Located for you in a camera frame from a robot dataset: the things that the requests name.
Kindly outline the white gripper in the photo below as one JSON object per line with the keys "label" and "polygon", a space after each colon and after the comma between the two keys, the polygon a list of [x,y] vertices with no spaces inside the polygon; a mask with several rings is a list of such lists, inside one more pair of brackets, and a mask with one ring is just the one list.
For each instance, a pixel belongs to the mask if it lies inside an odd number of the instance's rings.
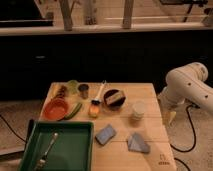
{"label": "white gripper", "polygon": [[157,99],[161,110],[163,124],[170,125],[177,114],[175,111],[175,105],[173,105],[165,96],[161,94],[157,96]]}

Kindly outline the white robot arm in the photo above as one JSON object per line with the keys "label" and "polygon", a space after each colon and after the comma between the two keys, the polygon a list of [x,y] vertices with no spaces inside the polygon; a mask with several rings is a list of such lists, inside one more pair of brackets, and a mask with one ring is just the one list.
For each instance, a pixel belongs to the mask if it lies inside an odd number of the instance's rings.
{"label": "white robot arm", "polygon": [[209,114],[213,114],[213,88],[205,84],[208,78],[206,66],[193,62],[170,70],[166,86],[158,94],[164,125],[169,125],[176,116],[175,108],[189,100]]}

